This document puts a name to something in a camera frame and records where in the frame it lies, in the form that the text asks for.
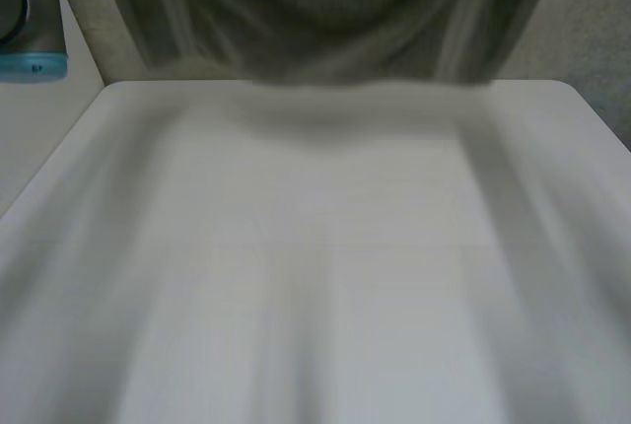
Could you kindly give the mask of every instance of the gray fabric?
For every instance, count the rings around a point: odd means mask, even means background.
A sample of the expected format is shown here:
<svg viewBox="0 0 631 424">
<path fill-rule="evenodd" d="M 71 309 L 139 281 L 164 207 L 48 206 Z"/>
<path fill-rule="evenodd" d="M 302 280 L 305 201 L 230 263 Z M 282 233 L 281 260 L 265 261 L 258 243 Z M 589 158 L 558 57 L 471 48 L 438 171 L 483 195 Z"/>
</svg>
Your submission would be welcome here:
<svg viewBox="0 0 631 424">
<path fill-rule="evenodd" d="M 150 66 L 280 84 L 490 80 L 536 0 L 116 0 Z"/>
</svg>

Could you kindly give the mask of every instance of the gray wall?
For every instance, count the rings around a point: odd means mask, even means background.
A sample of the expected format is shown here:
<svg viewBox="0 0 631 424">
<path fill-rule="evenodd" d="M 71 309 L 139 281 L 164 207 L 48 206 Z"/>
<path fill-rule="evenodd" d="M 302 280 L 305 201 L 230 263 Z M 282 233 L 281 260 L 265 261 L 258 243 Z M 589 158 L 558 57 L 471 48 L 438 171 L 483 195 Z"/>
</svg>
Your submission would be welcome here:
<svg viewBox="0 0 631 424">
<path fill-rule="evenodd" d="M 184 64 L 142 67 L 113 0 L 70 0 L 107 83 L 127 79 L 221 78 Z M 574 86 L 631 148 L 631 0 L 541 0 L 501 76 Z"/>
<path fill-rule="evenodd" d="M 501 76 L 567 82 L 631 148 L 631 0 L 541 0 Z"/>
</svg>

